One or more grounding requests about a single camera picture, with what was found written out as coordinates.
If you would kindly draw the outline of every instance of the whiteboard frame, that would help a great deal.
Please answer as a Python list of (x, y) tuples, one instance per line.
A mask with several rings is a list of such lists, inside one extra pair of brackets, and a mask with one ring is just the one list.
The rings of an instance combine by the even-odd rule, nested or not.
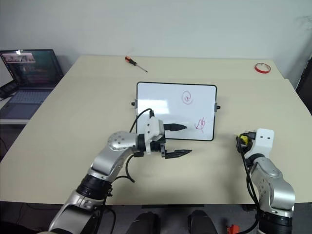
[[(214, 84), (188, 84), (188, 83), (166, 83), (166, 82), (149, 82), (149, 81), (139, 81), (138, 83), (136, 83), (136, 101), (137, 101), (137, 89), (138, 89), (138, 85), (140, 83), (151, 83), (151, 84), (179, 84), (179, 85), (196, 85), (196, 86), (214, 86), (215, 87), (215, 97), (214, 97), (214, 124), (213, 124), (213, 137), (211, 140), (199, 140), (199, 139), (180, 139), (180, 138), (166, 138), (166, 139), (170, 139), (170, 140), (196, 140), (196, 141), (213, 141), (213, 139), (215, 138), (215, 114), (216, 114), (216, 94), (217, 94), (217, 87)], [(138, 108), (136, 106), (136, 116), (139, 115), (140, 113), (137, 112)]]

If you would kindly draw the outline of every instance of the small whiteboard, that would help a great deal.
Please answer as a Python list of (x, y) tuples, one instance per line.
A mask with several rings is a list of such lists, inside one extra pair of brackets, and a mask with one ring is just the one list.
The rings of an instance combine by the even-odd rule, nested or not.
[[(167, 139), (213, 140), (215, 129), (216, 86), (139, 82), (136, 87), (137, 114), (152, 108), (155, 117), (166, 123), (187, 126), (180, 131), (165, 131)], [(149, 112), (137, 121), (136, 132), (144, 133)]]

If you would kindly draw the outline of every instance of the red screwdriver handle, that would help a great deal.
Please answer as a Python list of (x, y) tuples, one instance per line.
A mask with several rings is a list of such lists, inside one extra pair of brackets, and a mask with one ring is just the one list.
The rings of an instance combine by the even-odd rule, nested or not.
[(125, 60), (126, 60), (126, 62), (132, 64), (133, 66), (136, 66), (136, 65), (137, 65), (137, 63), (134, 62), (129, 56), (126, 56), (126, 57), (125, 57)]

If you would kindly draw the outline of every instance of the desk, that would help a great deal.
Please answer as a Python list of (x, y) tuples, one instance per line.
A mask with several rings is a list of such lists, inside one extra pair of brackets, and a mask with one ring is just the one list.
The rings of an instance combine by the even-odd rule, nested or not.
[[(81, 56), (28, 122), (0, 164), (5, 201), (64, 203), (77, 188), (110, 134), (128, 130), (138, 81), (214, 84), (218, 88), (212, 142), (168, 140), (168, 151), (192, 149), (181, 158), (153, 153), (133, 158), (136, 180), (113, 183), (108, 204), (249, 203), (235, 135), (275, 131), (271, 159), (296, 192), (311, 202), (312, 117), (288, 80), (269, 60)], [(272, 67), (267, 76), (253, 66)]]

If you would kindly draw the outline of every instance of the laptop screen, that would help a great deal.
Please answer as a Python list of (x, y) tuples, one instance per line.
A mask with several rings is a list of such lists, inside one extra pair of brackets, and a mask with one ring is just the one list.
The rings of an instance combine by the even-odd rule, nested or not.
[(0, 57), (20, 87), (54, 87), (63, 77), (53, 50), (7, 50)]

